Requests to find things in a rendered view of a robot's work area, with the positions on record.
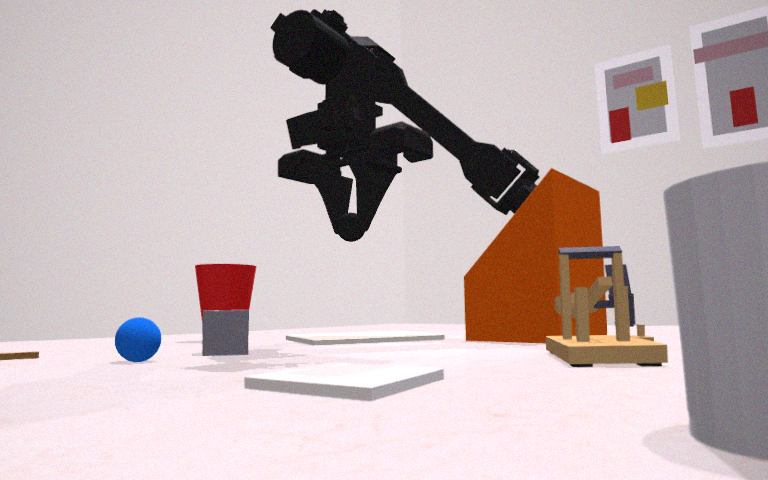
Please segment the brown flat bar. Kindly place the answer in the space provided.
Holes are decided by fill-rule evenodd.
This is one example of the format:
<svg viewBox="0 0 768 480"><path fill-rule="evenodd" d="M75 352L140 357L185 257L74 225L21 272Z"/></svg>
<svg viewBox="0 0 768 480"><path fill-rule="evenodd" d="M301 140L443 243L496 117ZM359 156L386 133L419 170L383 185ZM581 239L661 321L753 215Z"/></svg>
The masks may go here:
<svg viewBox="0 0 768 480"><path fill-rule="evenodd" d="M17 353L0 353L0 360L12 360L12 359L36 359L39 358L39 351L30 352L17 352Z"/></svg>

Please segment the blue ball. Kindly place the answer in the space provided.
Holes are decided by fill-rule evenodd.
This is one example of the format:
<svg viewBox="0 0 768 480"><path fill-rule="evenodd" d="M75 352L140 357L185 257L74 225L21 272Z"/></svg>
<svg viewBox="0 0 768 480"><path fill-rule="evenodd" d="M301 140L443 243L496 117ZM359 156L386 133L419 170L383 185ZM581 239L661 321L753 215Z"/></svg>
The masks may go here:
<svg viewBox="0 0 768 480"><path fill-rule="evenodd" d="M160 344L161 333L158 326L143 317L124 322L115 336L116 350L131 362L143 362L155 356Z"/></svg>

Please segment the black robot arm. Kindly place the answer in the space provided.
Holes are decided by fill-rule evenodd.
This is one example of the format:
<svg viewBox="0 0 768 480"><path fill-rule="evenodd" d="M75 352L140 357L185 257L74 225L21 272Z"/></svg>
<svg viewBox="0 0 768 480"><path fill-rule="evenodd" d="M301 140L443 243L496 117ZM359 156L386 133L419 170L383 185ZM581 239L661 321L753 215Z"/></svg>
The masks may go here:
<svg viewBox="0 0 768 480"><path fill-rule="evenodd" d="M326 84L325 94L339 87L370 90L376 102L394 106L459 159L471 188L491 206L505 215L515 213L536 188L539 170L515 150L475 142L408 86L396 58L368 37L350 37L347 25L335 10L280 12L270 27L275 59L303 79ZM354 98L333 96L322 100L319 110L287 119L291 148L346 136L349 142L362 142L362 120L354 103ZM524 173L496 202L491 196L497 199L517 177L518 165Z"/></svg>

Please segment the white flat slab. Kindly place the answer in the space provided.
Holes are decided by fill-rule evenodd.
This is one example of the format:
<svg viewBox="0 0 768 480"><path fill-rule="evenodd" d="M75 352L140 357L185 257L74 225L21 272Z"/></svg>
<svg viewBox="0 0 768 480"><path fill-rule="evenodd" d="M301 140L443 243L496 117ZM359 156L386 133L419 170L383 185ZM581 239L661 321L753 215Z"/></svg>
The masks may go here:
<svg viewBox="0 0 768 480"><path fill-rule="evenodd" d="M330 362L244 376L244 389L373 402L445 380L445 368Z"/></svg>

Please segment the tan wooden catapult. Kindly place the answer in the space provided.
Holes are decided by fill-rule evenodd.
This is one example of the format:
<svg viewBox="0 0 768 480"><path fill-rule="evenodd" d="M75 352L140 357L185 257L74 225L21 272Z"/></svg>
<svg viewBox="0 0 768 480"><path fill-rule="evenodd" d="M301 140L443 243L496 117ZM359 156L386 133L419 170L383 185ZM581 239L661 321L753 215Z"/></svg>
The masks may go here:
<svg viewBox="0 0 768 480"><path fill-rule="evenodd" d="M607 259L606 276L598 276L587 287L574 287L570 292L569 259ZM545 336L546 351L572 367L593 364L627 363L641 367L668 363L668 345L646 336L645 324L636 324L637 335L631 336L635 324L634 294L631 294L626 265L620 246L558 248L560 295L554 299L555 310L562 316L562 335ZM609 300L600 300L606 291ZM615 335L590 335L589 313L598 308L614 308ZM572 316L576 336L572 336Z"/></svg>

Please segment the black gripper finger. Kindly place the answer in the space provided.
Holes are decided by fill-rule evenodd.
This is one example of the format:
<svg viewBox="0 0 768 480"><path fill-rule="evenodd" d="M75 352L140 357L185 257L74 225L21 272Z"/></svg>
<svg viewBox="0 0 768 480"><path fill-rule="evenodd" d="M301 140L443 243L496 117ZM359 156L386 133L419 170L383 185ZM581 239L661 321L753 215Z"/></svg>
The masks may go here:
<svg viewBox="0 0 768 480"><path fill-rule="evenodd" d="M372 157L348 161L356 179L357 221L359 231L368 231L376 211L402 167Z"/></svg>
<svg viewBox="0 0 768 480"><path fill-rule="evenodd" d="M301 173L319 190L335 234L339 218L348 213L353 179L318 169Z"/></svg>

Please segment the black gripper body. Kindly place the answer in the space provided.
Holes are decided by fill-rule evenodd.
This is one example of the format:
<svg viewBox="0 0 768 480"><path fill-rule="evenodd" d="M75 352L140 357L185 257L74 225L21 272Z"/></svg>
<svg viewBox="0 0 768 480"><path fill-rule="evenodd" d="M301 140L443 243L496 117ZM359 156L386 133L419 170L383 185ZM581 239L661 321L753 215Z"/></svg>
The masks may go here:
<svg viewBox="0 0 768 480"><path fill-rule="evenodd" d="M348 141L348 136L317 143L327 146L325 154L299 149L284 154L278 160L278 176L307 184L313 184L301 173L321 170L342 176L341 167L348 161L372 157L398 166L397 154L411 163L433 158L433 140L427 131L404 122L391 123L376 128L376 118L383 116L383 107L376 105L375 94L360 87L339 87L328 91L325 99L333 96L354 98L363 126L363 141ZM341 159L340 159L341 157Z"/></svg>

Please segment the black ball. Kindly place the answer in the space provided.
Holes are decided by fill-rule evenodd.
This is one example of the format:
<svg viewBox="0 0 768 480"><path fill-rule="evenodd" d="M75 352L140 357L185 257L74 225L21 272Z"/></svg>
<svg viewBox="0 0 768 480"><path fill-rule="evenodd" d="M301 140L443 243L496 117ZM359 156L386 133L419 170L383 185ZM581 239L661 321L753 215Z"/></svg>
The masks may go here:
<svg viewBox="0 0 768 480"><path fill-rule="evenodd" d="M356 213L346 213L342 215L337 222L337 232L343 240L349 242L359 240L365 233L358 229Z"/></svg>

